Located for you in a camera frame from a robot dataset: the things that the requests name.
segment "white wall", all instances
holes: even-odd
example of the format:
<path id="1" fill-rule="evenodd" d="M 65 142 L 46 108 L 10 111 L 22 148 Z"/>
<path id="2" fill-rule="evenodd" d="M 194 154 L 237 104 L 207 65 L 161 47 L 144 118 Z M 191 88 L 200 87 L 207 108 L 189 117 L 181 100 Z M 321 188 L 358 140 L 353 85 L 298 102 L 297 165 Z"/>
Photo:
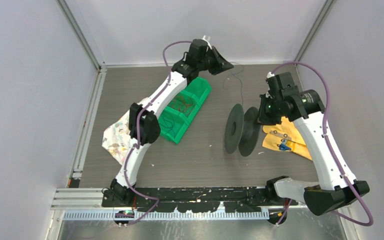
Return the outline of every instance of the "white wall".
<path id="1" fill-rule="evenodd" d="M 56 1 L 0 1 L 0 239 L 44 239 L 95 78 Z"/>
<path id="2" fill-rule="evenodd" d="M 323 0 L 69 0 L 107 65 L 162 63 L 168 44 L 211 36 L 229 61 L 279 63 L 297 55 Z M 177 62 L 187 45 L 167 51 Z"/>
<path id="3" fill-rule="evenodd" d="M 327 78 L 332 133 L 357 178 L 370 186 L 363 199 L 374 225 L 358 228 L 361 239 L 384 239 L 384 1 L 337 1 L 302 62 Z M 305 89 L 324 91 L 313 73 L 298 70 Z"/>

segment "green plastic bin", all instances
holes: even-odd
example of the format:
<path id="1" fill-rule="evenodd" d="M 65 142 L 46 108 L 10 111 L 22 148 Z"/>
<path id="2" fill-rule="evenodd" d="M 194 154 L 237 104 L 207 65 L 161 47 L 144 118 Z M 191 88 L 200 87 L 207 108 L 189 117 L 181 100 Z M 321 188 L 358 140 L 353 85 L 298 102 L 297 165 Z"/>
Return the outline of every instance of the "green plastic bin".
<path id="1" fill-rule="evenodd" d="M 197 77 L 179 92 L 158 118 L 160 135 L 178 144 L 211 90 L 207 80 Z"/>

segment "white cloth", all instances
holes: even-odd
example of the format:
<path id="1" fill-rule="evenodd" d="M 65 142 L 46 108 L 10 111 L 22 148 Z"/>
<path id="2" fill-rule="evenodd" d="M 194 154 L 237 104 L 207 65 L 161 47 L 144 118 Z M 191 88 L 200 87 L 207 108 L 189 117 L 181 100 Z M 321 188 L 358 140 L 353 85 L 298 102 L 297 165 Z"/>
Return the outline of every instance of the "white cloth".
<path id="1" fill-rule="evenodd" d="M 129 112 L 128 110 L 117 122 L 107 127 L 102 138 L 102 147 L 121 165 L 125 162 L 131 139 L 129 135 Z"/>

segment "spool center hole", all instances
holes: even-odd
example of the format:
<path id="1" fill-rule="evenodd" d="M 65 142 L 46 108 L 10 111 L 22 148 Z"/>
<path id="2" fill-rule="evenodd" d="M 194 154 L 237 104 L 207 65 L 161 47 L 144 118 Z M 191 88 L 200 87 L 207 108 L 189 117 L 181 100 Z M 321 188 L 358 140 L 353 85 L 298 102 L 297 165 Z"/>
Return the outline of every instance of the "spool center hole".
<path id="1" fill-rule="evenodd" d="M 232 129 L 231 129 L 230 133 L 233 135 L 233 134 L 235 134 L 235 132 L 236 132 L 236 122 L 234 121 L 232 124 Z"/>

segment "yellow cloth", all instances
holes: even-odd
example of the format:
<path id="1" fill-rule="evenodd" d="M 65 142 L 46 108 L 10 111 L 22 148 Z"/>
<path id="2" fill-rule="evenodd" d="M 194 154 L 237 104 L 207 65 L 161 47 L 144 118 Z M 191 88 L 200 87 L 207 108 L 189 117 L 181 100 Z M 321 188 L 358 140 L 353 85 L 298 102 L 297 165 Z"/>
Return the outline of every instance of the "yellow cloth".
<path id="1" fill-rule="evenodd" d="M 286 117 L 282 117 L 282 124 L 263 126 L 262 131 L 267 134 L 262 141 L 264 148 L 275 151 L 293 152 L 312 160 L 300 132 Z M 281 147 L 289 148 L 290 150 L 282 150 Z"/>

